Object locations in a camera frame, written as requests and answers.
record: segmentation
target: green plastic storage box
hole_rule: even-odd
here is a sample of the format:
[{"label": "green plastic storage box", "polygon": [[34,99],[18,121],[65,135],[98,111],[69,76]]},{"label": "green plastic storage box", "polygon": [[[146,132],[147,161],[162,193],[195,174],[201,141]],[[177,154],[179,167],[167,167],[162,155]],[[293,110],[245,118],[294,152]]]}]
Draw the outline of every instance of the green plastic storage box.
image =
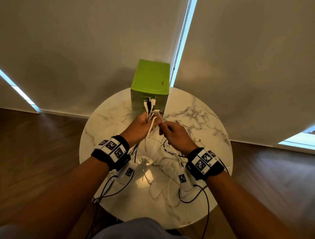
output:
[{"label": "green plastic storage box", "polygon": [[131,85],[131,107],[134,117],[146,111],[144,100],[148,97],[156,99],[153,109],[164,112],[169,95],[168,63],[140,59]]}]

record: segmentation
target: wooden floor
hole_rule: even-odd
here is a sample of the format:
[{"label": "wooden floor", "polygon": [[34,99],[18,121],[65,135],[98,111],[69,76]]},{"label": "wooden floor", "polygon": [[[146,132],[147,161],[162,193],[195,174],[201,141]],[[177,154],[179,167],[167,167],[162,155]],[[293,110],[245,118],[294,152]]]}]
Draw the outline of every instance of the wooden floor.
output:
[{"label": "wooden floor", "polygon": [[[0,226],[79,164],[85,123],[0,109]],[[315,155],[234,142],[232,148],[233,178],[291,230],[315,238]],[[68,238],[84,238],[93,214],[88,205]],[[180,231],[191,239],[201,238],[205,222],[203,218]],[[235,238],[218,207],[210,214],[205,238]]]}]

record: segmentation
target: marble tabletop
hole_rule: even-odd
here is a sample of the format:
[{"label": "marble tabletop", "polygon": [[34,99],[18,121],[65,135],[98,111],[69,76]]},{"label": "marble tabletop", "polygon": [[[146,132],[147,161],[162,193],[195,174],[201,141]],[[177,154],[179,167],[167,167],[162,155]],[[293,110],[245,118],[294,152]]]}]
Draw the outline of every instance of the marble tabletop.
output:
[{"label": "marble tabletop", "polygon": [[[227,132],[219,118],[206,104],[185,91],[171,87],[164,118],[168,121],[178,121],[187,126],[191,130],[191,137],[196,141],[200,140],[196,144],[216,153],[229,173],[232,174],[233,155]],[[120,134],[132,120],[130,88],[105,100],[93,112],[83,130],[79,149],[80,163],[89,158],[98,143],[103,139],[109,139],[113,135]],[[147,151],[144,149],[144,141],[141,142],[137,151],[136,163],[138,165],[133,179],[120,193],[103,198],[100,205],[122,221],[150,217],[158,221],[165,229],[180,228],[205,217],[208,214],[208,204],[205,195],[201,193],[192,203],[180,202],[175,207],[179,202],[179,185],[175,182],[169,184],[170,178],[168,176],[173,177],[174,168],[178,164],[171,159],[161,160],[164,157],[171,158],[170,156],[172,156],[158,149],[161,137],[163,136],[158,135],[158,130],[151,133],[149,139],[146,140]],[[174,150],[170,145],[166,145],[166,147]],[[156,159],[154,165],[160,165],[154,166],[150,160],[144,162],[139,158],[142,155],[153,160]],[[101,194],[105,183],[112,175],[113,173],[110,173],[105,179],[96,192],[95,198]],[[151,184],[151,195],[149,193],[150,185],[144,175],[150,181],[156,178]],[[197,184],[205,186],[205,183],[200,180]],[[114,182],[109,194],[119,191],[122,187],[123,185],[120,183]],[[196,188],[189,194],[183,194],[182,200],[193,199],[199,191],[200,189]],[[209,198],[211,211],[217,203],[209,189],[206,188],[205,191]]]}]

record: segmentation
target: hand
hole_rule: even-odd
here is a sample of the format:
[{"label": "hand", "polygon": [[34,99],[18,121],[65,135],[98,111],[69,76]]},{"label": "hand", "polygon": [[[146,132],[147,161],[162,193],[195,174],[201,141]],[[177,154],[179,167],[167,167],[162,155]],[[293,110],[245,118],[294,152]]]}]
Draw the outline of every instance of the hand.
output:
[{"label": "hand", "polygon": [[191,151],[198,148],[186,132],[185,128],[180,124],[165,121],[160,123],[159,127],[159,134],[164,134],[169,144],[172,145],[174,149],[180,151],[184,156],[187,157]]},{"label": "hand", "polygon": [[131,124],[125,129],[124,132],[120,134],[120,136],[124,137],[124,139],[128,142],[130,148],[137,143],[140,143],[147,135],[153,118],[157,116],[154,120],[152,129],[154,129],[158,124],[162,122],[162,117],[160,115],[154,114],[149,122],[147,122],[147,113],[143,112]]}]

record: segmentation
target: forearm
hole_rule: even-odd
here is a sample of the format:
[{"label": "forearm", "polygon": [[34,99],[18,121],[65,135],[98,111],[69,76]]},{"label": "forearm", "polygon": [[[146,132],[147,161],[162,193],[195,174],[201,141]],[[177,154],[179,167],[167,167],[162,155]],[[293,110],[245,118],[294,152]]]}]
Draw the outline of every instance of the forearm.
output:
[{"label": "forearm", "polygon": [[108,173],[106,163],[90,157],[27,205],[10,223],[40,237],[66,237]]},{"label": "forearm", "polygon": [[282,222],[225,171],[206,183],[238,238],[294,238]]}]

